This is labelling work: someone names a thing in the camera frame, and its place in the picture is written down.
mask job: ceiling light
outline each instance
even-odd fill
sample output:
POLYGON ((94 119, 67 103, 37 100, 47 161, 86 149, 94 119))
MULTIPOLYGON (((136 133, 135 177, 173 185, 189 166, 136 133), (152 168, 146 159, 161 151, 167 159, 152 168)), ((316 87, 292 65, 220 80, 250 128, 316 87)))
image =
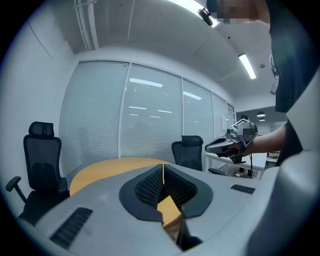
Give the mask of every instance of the ceiling light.
POLYGON ((242 64, 244 65, 244 67, 245 67, 246 71, 248 72, 250 78, 251 79, 257 78, 256 74, 254 72, 254 69, 252 68, 252 66, 250 64, 250 61, 248 60, 247 55, 241 54, 241 55, 239 55, 239 59, 242 62, 242 64))
POLYGON ((257 117, 264 117, 266 114, 263 111, 259 111, 258 114, 256 115, 257 117))
POLYGON ((194 98, 194 99, 196 99, 196 100, 199 100, 199 101, 202 100, 201 97, 199 97, 199 96, 197 96, 197 95, 194 95, 194 94, 192 94, 192 93, 190 93, 190 92, 184 91, 183 94, 186 95, 186 96, 189 96, 189 97, 191 97, 191 98, 194 98))
POLYGON ((142 85, 148 85, 148 86, 156 86, 156 87, 162 87, 162 83, 157 83, 157 82, 151 82, 147 80, 141 80, 141 79, 136 79, 136 78, 130 78, 130 82, 132 83, 137 83, 137 84, 142 84, 142 85))
MULTIPOLYGON (((175 3, 183 8, 186 8, 187 10, 189 10, 190 12, 192 12, 193 14, 195 14, 197 16, 199 16, 198 10, 204 8, 201 4, 199 4, 198 2, 196 2, 194 0, 168 0, 168 1, 175 3)), ((210 17, 210 19, 212 20, 212 23, 213 23, 213 25, 211 27, 214 28, 216 25, 219 24, 219 21, 217 21, 216 19, 214 19, 212 17, 210 17)))
POLYGON ((138 106, 130 106, 130 109, 138 109, 138 110, 146 110, 145 107, 138 107, 138 106))
POLYGON ((158 112, 172 113, 172 112, 170 112, 170 111, 164 111, 164 110, 158 110, 158 112))

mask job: chair armrest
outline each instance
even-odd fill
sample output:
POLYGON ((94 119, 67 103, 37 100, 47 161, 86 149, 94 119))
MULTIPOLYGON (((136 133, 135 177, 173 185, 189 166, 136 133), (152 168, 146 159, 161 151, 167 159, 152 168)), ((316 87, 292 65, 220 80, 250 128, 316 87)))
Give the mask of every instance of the chair armrest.
POLYGON ((11 192, 15 186, 18 185, 18 182, 21 180, 20 176, 13 177, 5 186, 5 190, 11 192))
POLYGON ((226 175, 223 171, 218 170, 218 169, 214 169, 214 168, 209 168, 208 169, 210 172, 212 172, 213 174, 217 174, 217 175, 226 175))
POLYGON ((68 182, 66 178, 61 178, 59 180, 59 184, 58 184, 58 192, 59 193, 64 193, 68 191, 68 182))

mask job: wooden tabletop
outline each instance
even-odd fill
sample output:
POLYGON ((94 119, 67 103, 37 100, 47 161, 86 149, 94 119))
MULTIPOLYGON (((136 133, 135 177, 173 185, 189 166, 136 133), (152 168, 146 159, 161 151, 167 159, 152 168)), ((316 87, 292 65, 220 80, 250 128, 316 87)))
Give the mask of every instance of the wooden tabletop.
MULTIPOLYGON (((170 163, 151 158, 119 158, 94 163, 78 172, 73 178, 70 185, 70 196, 98 180, 158 164, 170 163)), ((157 210, 162 212, 164 226, 178 219, 181 214, 170 196, 158 204, 157 210)))

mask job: mesh chair back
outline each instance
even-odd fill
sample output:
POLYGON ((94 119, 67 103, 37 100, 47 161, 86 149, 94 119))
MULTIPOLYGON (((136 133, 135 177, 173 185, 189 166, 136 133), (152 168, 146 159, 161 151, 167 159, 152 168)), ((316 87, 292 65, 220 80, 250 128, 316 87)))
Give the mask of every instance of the mesh chair back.
POLYGON ((182 136, 182 141, 172 143, 175 164, 194 170, 202 171, 202 145, 200 136, 182 136))
POLYGON ((61 140, 54 136, 53 123, 33 122, 23 139, 28 181, 36 191, 58 191, 61 140))

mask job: ceiling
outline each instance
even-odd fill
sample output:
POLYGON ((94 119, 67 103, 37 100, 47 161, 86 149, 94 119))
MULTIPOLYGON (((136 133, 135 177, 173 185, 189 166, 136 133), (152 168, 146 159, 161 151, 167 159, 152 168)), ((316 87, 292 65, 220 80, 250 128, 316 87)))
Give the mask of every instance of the ceiling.
MULTIPOLYGON (((197 2, 204 5, 206 0, 197 2)), ((54 1, 54 14, 76 54, 86 49, 73 5, 73 0, 54 1)), ((212 28, 168 0, 97 0, 94 18, 100 47, 131 46, 176 59, 211 77, 233 97, 267 93, 274 81, 269 29, 260 22, 220 23, 212 28), (257 79, 250 79, 240 62, 242 53, 248 56, 257 79)))
POLYGON ((255 124, 259 123, 259 119, 261 117, 257 117, 259 111, 263 111, 265 113, 264 119, 267 123, 275 123, 275 122, 286 122, 288 120, 286 113, 276 112, 275 107, 267 107, 267 108, 260 108, 250 111, 238 112, 236 113, 236 119, 240 120, 241 115, 246 114, 249 120, 255 124))

